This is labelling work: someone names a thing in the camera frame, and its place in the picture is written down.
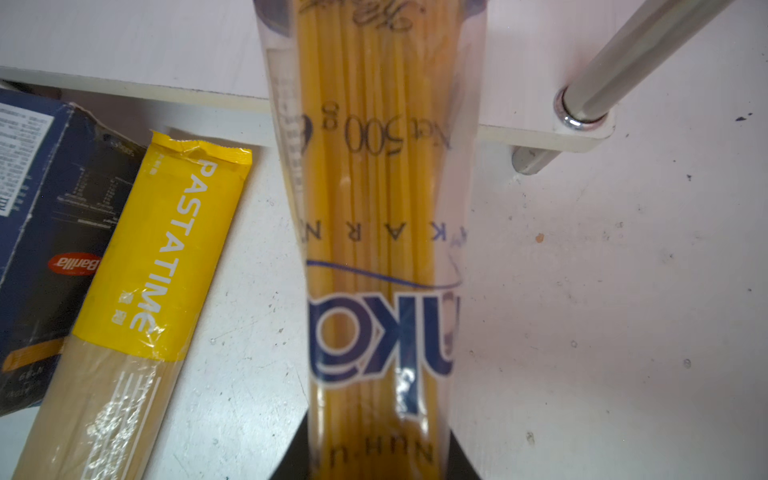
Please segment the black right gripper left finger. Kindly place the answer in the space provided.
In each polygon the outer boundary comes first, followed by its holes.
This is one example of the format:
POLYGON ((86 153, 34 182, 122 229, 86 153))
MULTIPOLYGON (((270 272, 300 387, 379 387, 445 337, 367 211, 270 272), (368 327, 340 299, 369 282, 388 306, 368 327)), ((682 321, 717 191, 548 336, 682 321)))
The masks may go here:
POLYGON ((308 414, 305 414, 285 454, 271 474, 270 480, 307 480, 309 478, 308 414))

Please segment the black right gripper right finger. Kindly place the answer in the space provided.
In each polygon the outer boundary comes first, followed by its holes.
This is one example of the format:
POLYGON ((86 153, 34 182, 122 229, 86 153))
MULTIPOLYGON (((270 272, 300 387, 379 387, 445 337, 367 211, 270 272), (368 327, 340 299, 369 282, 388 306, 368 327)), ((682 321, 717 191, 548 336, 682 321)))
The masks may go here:
POLYGON ((454 431, 450 432, 447 480, 480 480, 481 477, 464 452, 454 431))

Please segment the clear blue spaghetti pack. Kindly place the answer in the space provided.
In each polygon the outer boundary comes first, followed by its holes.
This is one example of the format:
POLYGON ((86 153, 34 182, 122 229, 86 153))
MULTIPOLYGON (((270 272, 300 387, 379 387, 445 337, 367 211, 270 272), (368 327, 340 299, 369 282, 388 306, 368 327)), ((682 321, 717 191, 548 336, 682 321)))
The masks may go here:
POLYGON ((446 479, 484 1, 258 1, 306 279, 310 479, 446 479))

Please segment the dark blue Barilla pasta box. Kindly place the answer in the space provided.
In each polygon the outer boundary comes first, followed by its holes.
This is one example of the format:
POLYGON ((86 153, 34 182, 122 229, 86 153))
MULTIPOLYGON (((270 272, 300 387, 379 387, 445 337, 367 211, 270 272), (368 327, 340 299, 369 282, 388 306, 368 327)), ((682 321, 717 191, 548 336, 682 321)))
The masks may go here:
POLYGON ((1 413, 38 405, 145 146, 73 103, 1 92, 1 413))

